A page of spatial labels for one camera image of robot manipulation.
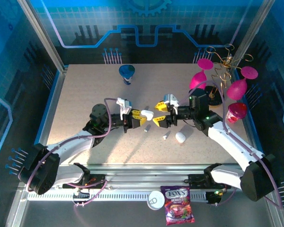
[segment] fox's candy wrapper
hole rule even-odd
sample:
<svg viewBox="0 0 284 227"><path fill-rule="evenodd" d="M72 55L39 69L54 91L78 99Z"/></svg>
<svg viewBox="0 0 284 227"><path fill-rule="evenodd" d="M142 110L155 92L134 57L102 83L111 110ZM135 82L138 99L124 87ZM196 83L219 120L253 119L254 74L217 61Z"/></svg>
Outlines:
<svg viewBox="0 0 284 227"><path fill-rule="evenodd" d="M190 207L189 187L161 186L165 197L166 225L194 223L195 218Z"/></svg>

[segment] gear graphic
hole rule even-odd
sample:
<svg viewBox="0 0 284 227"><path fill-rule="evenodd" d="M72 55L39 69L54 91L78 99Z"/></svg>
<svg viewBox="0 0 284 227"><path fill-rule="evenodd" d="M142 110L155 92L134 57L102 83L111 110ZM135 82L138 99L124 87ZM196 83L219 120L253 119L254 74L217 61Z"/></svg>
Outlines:
<svg viewBox="0 0 284 227"><path fill-rule="evenodd" d="M131 9L133 13L138 13L139 16L145 15L146 17L161 13L170 3L171 0L126 0L125 2L127 8Z"/></svg>
<svg viewBox="0 0 284 227"><path fill-rule="evenodd" d="M0 0L0 13L8 22L17 19L20 13L17 0Z"/></svg>

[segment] black stand base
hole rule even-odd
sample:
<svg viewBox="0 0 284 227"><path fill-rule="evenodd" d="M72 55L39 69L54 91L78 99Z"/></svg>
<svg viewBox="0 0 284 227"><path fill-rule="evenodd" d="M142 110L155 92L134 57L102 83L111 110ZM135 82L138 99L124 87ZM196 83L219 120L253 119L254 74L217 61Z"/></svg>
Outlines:
<svg viewBox="0 0 284 227"><path fill-rule="evenodd" d="M219 91L216 91L216 89L217 88L213 86L205 87L205 92L208 97L208 105L217 106L222 104L221 95Z"/></svg>
<svg viewBox="0 0 284 227"><path fill-rule="evenodd" d="M90 174L88 178L89 178L88 184L94 184L94 183L98 183L100 181L105 180L105 174ZM99 183L95 186L88 187L88 189L101 189L103 185L104 183ZM62 188L69 189L69 188L76 188L76 187L70 186L68 184L63 184Z"/></svg>

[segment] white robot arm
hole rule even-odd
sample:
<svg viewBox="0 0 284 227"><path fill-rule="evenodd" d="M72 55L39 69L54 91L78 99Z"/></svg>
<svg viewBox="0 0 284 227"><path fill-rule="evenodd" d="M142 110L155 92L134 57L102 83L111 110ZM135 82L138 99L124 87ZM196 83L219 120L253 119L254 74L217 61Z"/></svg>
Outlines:
<svg viewBox="0 0 284 227"><path fill-rule="evenodd" d="M112 128L123 127L125 133L127 129L140 127L146 119L150 120L153 116L153 113L149 112L148 114L151 116L141 117L141 111L132 110L128 101L124 102L118 99L117 103L121 106L120 114L111 115L111 126ZM92 135L105 134L105 129L108 127L107 112L101 112L99 109L106 110L102 104L95 105L90 115L90 121L75 136L48 147L41 144L35 145L19 172L19 179L27 183L38 161L48 152L53 151L31 181L29 187L33 191L43 194L52 186L58 184L74 183L79 186L88 184L90 172L84 166L75 163L68 167L59 168L59 165L66 159L96 146L103 140L104 137L96 139L92 137ZM197 89L191 95L189 106L179 106L173 95L165 95L164 101L158 103L155 109L170 112L170 115L153 119L158 126L168 128L171 125L177 126L178 120L191 119L198 130L220 144L240 165L241 169L229 168L222 164L209 166L204 170L204 184L206 187L211 188L216 183L227 184L241 189L253 201L267 195L273 191L273 186L254 155L270 168L275 181L279 182L274 166L275 157L272 155L265 156L262 152L254 149L229 127L227 127L226 131L221 117L209 111L207 97L204 95L203 90ZM250 148L253 154L250 154L244 146Z"/></svg>
<svg viewBox="0 0 284 227"><path fill-rule="evenodd" d="M279 185L279 175L275 157L265 156L256 150L226 124L222 118L209 110L208 97L204 90L195 89L189 97L188 106L180 106L172 94L164 96L164 100L155 109L170 112L170 115L154 118L153 121L163 128L177 126L179 120L193 120L195 127L206 136L222 146L240 165L234 169L222 164L213 164L204 170L204 183L207 187L222 183L241 189L251 200L257 201L274 190L271 179L266 173L263 162Z"/></svg>

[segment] purple cable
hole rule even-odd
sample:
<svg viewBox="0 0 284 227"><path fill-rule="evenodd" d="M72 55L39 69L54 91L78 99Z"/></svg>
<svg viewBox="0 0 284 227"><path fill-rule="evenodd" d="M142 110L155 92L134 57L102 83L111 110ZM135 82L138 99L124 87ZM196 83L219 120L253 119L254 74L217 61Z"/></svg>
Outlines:
<svg viewBox="0 0 284 227"><path fill-rule="evenodd" d="M265 196L265 199L266 199L268 202L270 202L270 203L272 203L273 205L275 205L276 207L278 207L279 209L283 209L283 206L282 206L282 199L281 199L280 193L279 193L279 191L278 191L278 186L276 185L275 180L274 180L274 177L273 177L272 174L270 173L268 167L265 165L265 163L264 163L257 155L255 155L255 154L252 152L251 149L249 149L249 147L247 147L244 143L242 143L237 137L235 137L235 136L232 135L231 133L228 133L228 129L227 129L226 123L225 123L225 115L226 115L226 112L225 112L225 101L224 101L224 98L223 98L223 94L222 94L221 88L220 88L219 86L217 86L217 84L216 84L215 82L213 82L213 81L210 81L210 80L203 81L203 82L199 83L194 89L192 89L192 90L188 93L188 95L187 95L184 99L182 99L178 104L179 104L179 105L183 104L183 102L184 102L185 100L187 100L187 99L189 98L189 96L190 96L200 85L202 85L202 84L204 84L204 83L211 83L211 84L215 85L215 86L218 88L219 93L220 93L220 96L221 96L221 100L222 100L222 105L223 105L223 118L222 118L223 121L222 121L222 123L223 123L223 128L224 128L224 130L227 132L227 134L228 134L233 140L235 140L235 141L236 141L238 144L240 144L244 149L246 149L246 150L247 150L257 161L259 161L259 163L263 166L265 172L267 173L267 175L268 175L268 177L269 177L269 179L270 179L270 181L271 181L271 183L272 183L272 185L273 185L273 187L274 187L274 190L275 190L275 192L276 192L276 196L277 196L277 200L278 200L278 203L279 203L279 204L276 204L275 202L273 202L272 200L270 200L270 199L267 198L266 196Z"/></svg>
<svg viewBox="0 0 284 227"><path fill-rule="evenodd" d="M104 189L105 186L107 185L107 180L103 180L103 181L100 181L100 182L95 183L95 185L97 185L97 184L100 184L100 183L103 183L103 182L104 182L104 185L102 186L102 188L97 192L97 194L96 194L93 198L91 198L91 199L88 200L87 202L78 203L77 205L79 205L79 206L85 206L85 205L89 204L90 202L92 202L92 201L103 191L103 189ZM90 186L91 186L91 185L82 186L82 187L80 187L80 188L90 187Z"/></svg>
<svg viewBox="0 0 284 227"><path fill-rule="evenodd" d="M215 207L218 207L218 206L221 206L221 205L227 203L229 200L231 200L231 198L234 196L234 194L236 193L236 191L237 191L237 188L235 188L235 189L232 191L232 194L231 194L225 201L219 202L219 203L217 203L217 204L211 204L211 205L212 205L212 206L215 206Z"/></svg>
<svg viewBox="0 0 284 227"><path fill-rule="evenodd" d="M81 138L101 138L101 137L105 137L109 134L110 130L111 130L111 124L112 124L112 116L110 115L110 111L109 111L109 108L108 108L108 104L107 104L107 100L112 100L112 101L117 101L116 98L105 98L104 99L104 103L105 103L105 106L107 108L107 114L108 114L108 130L105 134L103 135L99 135L99 136L93 136L93 135L90 135L90 136L77 136L77 137L72 137L72 138L69 138L65 141L63 141L61 144L59 144L59 146L56 146L54 147L52 150L50 150L39 162L38 164L36 165L36 167L34 168L31 176L29 177L28 181L27 181L27 184L26 184L26 191L29 192L29 186L38 170L38 168L42 165L42 163L54 152L56 151L57 149L59 149L59 147L63 146L64 144L70 142L70 141L73 141L73 140L76 140L76 139L81 139Z"/></svg>
<svg viewBox="0 0 284 227"><path fill-rule="evenodd" d="M88 185L85 185L85 186L80 186L80 185L76 185L74 183L67 183L68 185L72 186L72 187L76 187L76 188L89 188L89 187L93 187L93 186L96 186L100 183L104 183L106 180L102 180L102 181L99 181L97 183L92 183L92 184L88 184Z"/></svg>

